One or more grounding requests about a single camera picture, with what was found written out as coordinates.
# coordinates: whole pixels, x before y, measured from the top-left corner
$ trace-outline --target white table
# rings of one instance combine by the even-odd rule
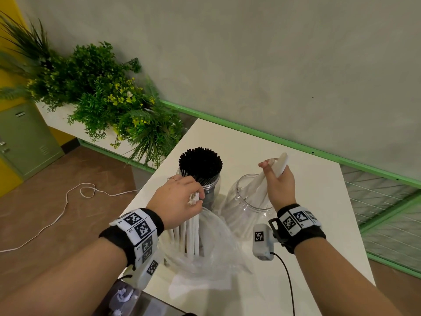
[[[178,159],[187,149],[210,148],[221,157],[220,195],[242,175],[259,173],[258,162],[289,155],[289,166],[296,179],[296,198],[323,224],[329,242],[374,284],[366,251],[339,164],[270,141],[198,119],[152,175],[124,212],[145,207],[155,190],[174,175]],[[242,243],[246,262],[253,274],[240,273],[226,282],[197,283],[175,291],[188,280],[176,276],[161,264],[145,292],[186,312],[197,315],[292,315],[291,294],[284,267],[278,259],[263,262],[252,254],[252,241]],[[288,267],[297,315],[320,315],[294,255],[275,244]]]

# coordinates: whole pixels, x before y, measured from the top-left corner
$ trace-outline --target black cable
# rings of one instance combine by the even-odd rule
[[[279,255],[278,255],[278,254],[276,254],[276,253],[274,253],[274,252],[272,252],[272,251],[271,251],[271,252],[269,252],[269,253],[271,253],[272,255],[275,255],[277,258],[279,258],[279,259],[281,260],[282,264],[284,265],[285,270],[287,271],[288,281],[290,282],[290,289],[291,289],[292,314],[295,316],[294,295],[292,294],[292,283],[291,283],[291,277],[289,277],[289,272],[288,272],[288,269],[287,269],[287,265],[285,265],[284,261],[282,260],[282,258],[280,258],[280,257],[279,257]]]

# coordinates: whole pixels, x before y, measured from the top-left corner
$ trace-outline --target left hand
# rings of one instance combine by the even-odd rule
[[[164,229],[170,230],[202,210],[203,201],[198,201],[193,206],[187,203],[194,192],[199,192],[201,199],[205,198],[202,186],[192,176],[183,177],[177,174],[156,190],[146,208],[158,214],[164,223]]]

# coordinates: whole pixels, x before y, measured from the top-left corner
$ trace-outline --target white cord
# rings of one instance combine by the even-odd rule
[[[123,193],[118,193],[118,194],[110,195],[110,194],[108,194],[107,192],[100,191],[100,190],[96,189],[96,188],[95,188],[95,184],[92,184],[92,183],[80,183],[80,184],[76,185],[74,188],[72,188],[71,190],[68,190],[68,191],[67,191],[67,193],[66,193],[66,204],[64,205],[63,212],[61,212],[61,214],[59,215],[59,217],[58,217],[58,218],[56,218],[54,222],[52,222],[50,225],[47,225],[47,226],[45,226],[44,228],[42,228],[42,229],[38,232],[38,234],[36,234],[34,237],[32,237],[30,240],[28,240],[28,241],[27,241],[27,242],[25,242],[24,244],[20,245],[19,247],[17,247],[17,248],[12,248],[12,249],[10,249],[10,250],[2,250],[2,251],[0,251],[0,253],[4,253],[4,252],[6,252],[6,251],[14,251],[14,250],[18,250],[18,249],[20,249],[21,247],[23,247],[24,245],[26,245],[26,244],[28,244],[30,241],[32,241],[32,240],[33,240],[35,237],[37,237],[39,234],[41,234],[41,232],[42,232],[43,230],[45,230],[46,228],[48,228],[48,227],[52,226],[55,222],[57,222],[57,221],[58,221],[58,220],[59,220],[59,219],[63,216],[64,212],[66,211],[66,206],[67,206],[67,204],[69,203],[69,200],[68,200],[68,198],[67,198],[67,195],[69,194],[69,192],[73,191],[75,188],[77,188],[77,187],[79,187],[79,186],[81,186],[81,185],[84,185],[84,184],[93,185],[93,187],[91,187],[91,186],[84,186],[84,187],[82,187],[82,188],[79,190],[80,194],[81,194],[83,197],[85,197],[85,198],[92,198],[93,196],[95,196],[95,191],[98,191],[98,192],[101,192],[101,193],[105,193],[105,194],[107,194],[108,196],[119,196],[119,195],[122,195],[122,194],[125,194],[125,193],[137,192],[137,191],[139,191],[139,190],[140,190],[140,189],[138,189],[138,190],[127,191],[127,192],[123,192]],[[86,196],[86,195],[83,195],[82,190],[83,190],[84,188],[90,188],[90,189],[92,189],[92,190],[93,190],[92,196]]]

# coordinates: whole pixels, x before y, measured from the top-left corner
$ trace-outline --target hand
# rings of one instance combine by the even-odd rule
[[[266,176],[269,200],[275,210],[279,211],[282,207],[297,202],[295,200],[295,179],[288,165],[282,175],[276,177],[268,161],[259,163],[259,167],[263,169]]]
[[[198,201],[193,206],[187,204],[194,192],[199,192],[201,199],[205,198],[202,186],[192,176],[174,175],[156,190],[146,208],[158,214],[164,223],[164,229],[170,230],[202,210],[203,201]]]

